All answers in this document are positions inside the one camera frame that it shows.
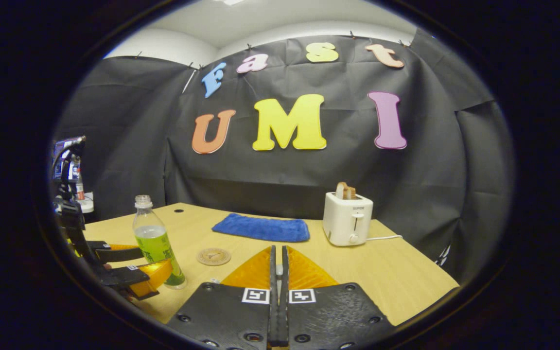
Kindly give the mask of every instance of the letter m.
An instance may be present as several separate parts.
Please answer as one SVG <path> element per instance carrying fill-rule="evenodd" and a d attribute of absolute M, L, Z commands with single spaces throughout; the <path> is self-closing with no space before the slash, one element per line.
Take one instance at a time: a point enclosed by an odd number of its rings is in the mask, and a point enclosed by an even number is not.
<path fill-rule="evenodd" d="M 297 149 L 324 149 L 327 142 L 321 136 L 319 107 L 323 103 L 322 95 L 310 94 L 298 97 L 293 109 L 287 115 L 275 98 L 258 101 L 254 108 L 258 110 L 258 137 L 252 144 L 256 151 L 269 151 L 274 148 L 271 140 L 273 131 L 278 145 L 286 148 L 297 128 L 297 137 L 293 147 Z"/>

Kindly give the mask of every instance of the round coaster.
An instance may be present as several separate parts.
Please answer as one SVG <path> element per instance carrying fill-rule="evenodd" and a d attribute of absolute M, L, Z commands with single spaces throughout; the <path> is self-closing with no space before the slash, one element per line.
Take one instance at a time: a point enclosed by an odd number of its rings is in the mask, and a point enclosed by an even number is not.
<path fill-rule="evenodd" d="M 198 253 L 198 261 L 209 266 L 218 266 L 230 261 L 230 253 L 220 248 L 207 248 Z"/>

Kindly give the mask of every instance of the white ceiling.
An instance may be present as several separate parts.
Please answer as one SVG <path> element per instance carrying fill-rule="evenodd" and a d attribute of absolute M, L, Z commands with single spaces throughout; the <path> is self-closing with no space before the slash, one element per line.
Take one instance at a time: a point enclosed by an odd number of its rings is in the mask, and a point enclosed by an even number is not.
<path fill-rule="evenodd" d="M 199 0 L 149 27 L 185 33 L 221 48 L 276 27 L 321 20 L 376 24 L 411 34 L 416 30 L 410 22 L 364 0 L 243 0 L 233 6 Z"/>

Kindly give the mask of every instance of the foam letter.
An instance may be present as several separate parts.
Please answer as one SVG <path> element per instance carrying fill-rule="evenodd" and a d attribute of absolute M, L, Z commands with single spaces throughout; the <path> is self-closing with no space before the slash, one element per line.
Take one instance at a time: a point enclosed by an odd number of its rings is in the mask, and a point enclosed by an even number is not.
<path fill-rule="evenodd" d="M 335 48 L 329 42 L 313 42 L 306 46 L 306 58 L 311 62 L 332 62 L 338 58 Z"/>
<path fill-rule="evenodd" d="M 226 67 L 226 62 L 222 62 L 217 65 L 217 67 L 213 68 L 212 71 L 209 71 L 204 78 L 202 78 L 202 82 L 204 83 L 205 88 L 207 88 L 207 93 L 205 93 L 204 97 L 208 98 L 213 94 L 216 89 L 219 89 L 222 83 L 219 82 L 222 78 L 224 78 L 224 72 L 222 68 Z"/>
<path fill-rule="evenodd" d="M 371 91 L 367 96 L 375 102 L 377 121 L 380 124 L 380 134 L 375 138 L 375 146 L 389 149 L 405 148 L 407 141 L 401 136 L 396 109 L 399 97 L 383 91 Z"/>
<path fill-rule="evenodd" d="M 230 118 L 235 115 L 236 111 L 234 109 L 228 109 L 217 113 L 217 117 L 220 118 L 220 125 L 217 127 L 217 133 L 215 139 L 211 142 L 205 140 L 205 135 L 207 134 L 207 128 L 209 122 L 213 119 L 212 114 L 201 115 L 196 118 L 196 129 L 193 131 L 192 148 L 196 153 L 205 155 L 206 153 L 213 153 L 220 149 L 226 141 L 226 133 L 228 132 L 228 124 L 230 123 Z"/>
<path fill-rule="evenodd" d="M 322 95 L 302 95 L 295 101 L 289 115 L 286 115 L 275 98 L 256 102 L 254 108 L 258 110 L 258 138 L 252 147 L 256 151 L 273 149 L 275 145 L 271 140 L 271 131 L 273 131 L 278 145 L 286 148 L 297 128 L 297 137 L 293 141 L 294 148 L 324 149 L 327 142 L 321 137 L 319 120 L 319 107 L 323 101 Z"/>
<path fill-rule="evenodd" d="M 269 55 L 259 53 L 243 60 L 243 64 L 237 68 L 237 73 L 247 73 L 249 71 L 259 71 L 267 67 Z"/>
<path fill-rule="evenodd" d="M 397 61 L 391 56 L 392 53 L 395 53 L 395 51 L 392 51 L 391 49 L 387 49 L 380 44 L 369 45 L 365 47 L 365 49 L 373 51 L 377 60 L 382 62 L 386 66 L 395 68 L 403 67 L 403 62 Z"/>

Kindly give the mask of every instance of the blue cloth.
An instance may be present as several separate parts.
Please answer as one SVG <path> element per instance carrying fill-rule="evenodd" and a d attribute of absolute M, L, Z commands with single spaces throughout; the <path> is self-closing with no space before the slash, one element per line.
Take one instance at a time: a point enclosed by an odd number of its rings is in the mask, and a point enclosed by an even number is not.
<path fill-rule="evenodd" d="M 253 239 L 276 242 L 302 242 L 311 237 L 308 226 L 302 219 L 278 220 L 246 217 L 229 214 L 212 228 L 215 232 L 227 233 Z"/>

